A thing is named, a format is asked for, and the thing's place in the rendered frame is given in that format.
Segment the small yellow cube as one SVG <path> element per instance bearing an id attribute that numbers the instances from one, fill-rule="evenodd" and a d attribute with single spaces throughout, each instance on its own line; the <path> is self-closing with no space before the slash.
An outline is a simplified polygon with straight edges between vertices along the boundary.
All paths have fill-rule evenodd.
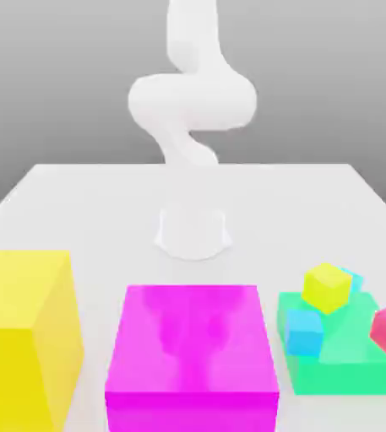
<path id="1" fill-rule="evenodd" d="M 325 315 L 348 303 L 352 277 L 338 267 L 321 263 L 305 273 L 302 299 Z"/>

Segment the small blue cube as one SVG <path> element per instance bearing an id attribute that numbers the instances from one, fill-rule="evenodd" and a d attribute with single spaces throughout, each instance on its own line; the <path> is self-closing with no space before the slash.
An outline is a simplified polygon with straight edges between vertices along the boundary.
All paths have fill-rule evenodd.
<path id="1" fill-rule="evenodd" d="M 362 285 L 364 281 L 363 276 L 358 273 L 354 273 L 344 267 L 342 267 L 340 270 L 351 276 L 351 293 L 354 294 L 356 292 L 360 292 L 362 290 Z"/>
<path id="2" fill-rule="evenodd" d="M 285 316 L 285 350 L 289 355 L 318 358 L 323 345 L 323 325 L 314 310 L 289 309 Z"/>

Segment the small green cube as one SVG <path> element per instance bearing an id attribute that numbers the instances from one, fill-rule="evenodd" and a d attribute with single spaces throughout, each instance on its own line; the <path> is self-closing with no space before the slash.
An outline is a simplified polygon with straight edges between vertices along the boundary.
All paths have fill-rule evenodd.
<path id="1" fill-rule="evenodd" d="M 382 350 L 370 338 L 377 310 L 372 295 L 359 292 L 337 311 L 322 314 L 324 336 L 319 360 L 325 364 L 355 364 L 381 359 Z"/>

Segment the large magenta box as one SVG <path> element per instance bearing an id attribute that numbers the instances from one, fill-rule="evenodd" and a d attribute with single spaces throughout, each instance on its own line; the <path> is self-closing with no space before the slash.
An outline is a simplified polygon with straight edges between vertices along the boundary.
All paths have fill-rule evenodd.
<path id="1" fill-rule="evenodd" d="M 105 384 L 109 432 L 276 432 L 253 285 L 131 285 Z"/>

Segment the large yellow box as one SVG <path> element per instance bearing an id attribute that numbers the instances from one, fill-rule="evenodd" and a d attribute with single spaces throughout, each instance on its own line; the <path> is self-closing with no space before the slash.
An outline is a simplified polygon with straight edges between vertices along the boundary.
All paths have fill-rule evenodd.
<path id="1" fill-rule="evenodd" d="M 68 251 L 0 251 L 0 432 L 63 432 L 83 357 Z"/>

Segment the large green box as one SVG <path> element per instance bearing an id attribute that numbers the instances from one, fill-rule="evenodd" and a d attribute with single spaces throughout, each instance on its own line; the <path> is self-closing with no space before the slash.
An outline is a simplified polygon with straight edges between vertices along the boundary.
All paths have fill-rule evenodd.
<path id="1" fill-rule="evenodd" d="M 286 366 L 297 395 L 386 395 L 386 353 L 355 364 L 325 364 L 318 358 L 289 355 Z"/>

